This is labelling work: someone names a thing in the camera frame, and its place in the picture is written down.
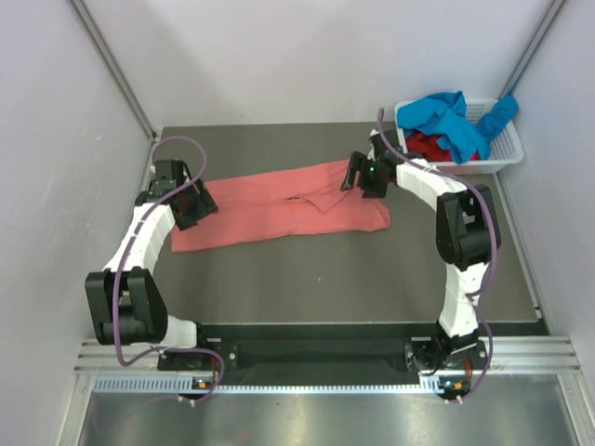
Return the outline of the pink t shirt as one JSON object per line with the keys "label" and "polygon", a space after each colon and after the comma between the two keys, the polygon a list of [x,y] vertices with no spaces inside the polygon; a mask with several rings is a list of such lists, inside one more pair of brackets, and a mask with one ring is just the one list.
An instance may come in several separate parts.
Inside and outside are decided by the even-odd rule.
{"label": "pink t shirt", "polygon": [[340,186],[348,161],[210,180],[218,211],[171,233],[171,251],[189,253],[284,236],[386,230],[390,211],[378,199]]}

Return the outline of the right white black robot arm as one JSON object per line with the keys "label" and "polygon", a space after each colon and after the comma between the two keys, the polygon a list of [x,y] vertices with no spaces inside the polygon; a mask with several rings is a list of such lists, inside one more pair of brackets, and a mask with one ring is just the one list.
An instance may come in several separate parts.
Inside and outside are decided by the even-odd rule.
{"label": "right white black robot arm", "polygon": [[490,189],[444,173],[414,153],[396,151],[374,130],[367,153],[351,154],[341,188],[385,197],[389,185],[414,194],[435,213],[435,242],[446,266],[443,308],[427,344],[411,344],[409,366],[421,375],[453,368],[479,344],[477,309],[492,254],[500,244]]}

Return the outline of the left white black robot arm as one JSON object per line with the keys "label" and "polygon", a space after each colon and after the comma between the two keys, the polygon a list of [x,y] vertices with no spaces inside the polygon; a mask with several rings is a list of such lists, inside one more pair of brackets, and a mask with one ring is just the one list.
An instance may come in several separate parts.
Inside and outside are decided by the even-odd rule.
{"label": "left white black robot arm", "polygon": [[168,314],[152,276],[172,230],[196,227],[218,207],[198,177],[181,160],[157,161],[149,188],[135,201],[126,235],[112,259],[85,280],[95,336],[102,345],[148,344],[178,348],[197,369],[210,360],[211,347],[199,338],[198,324]]}

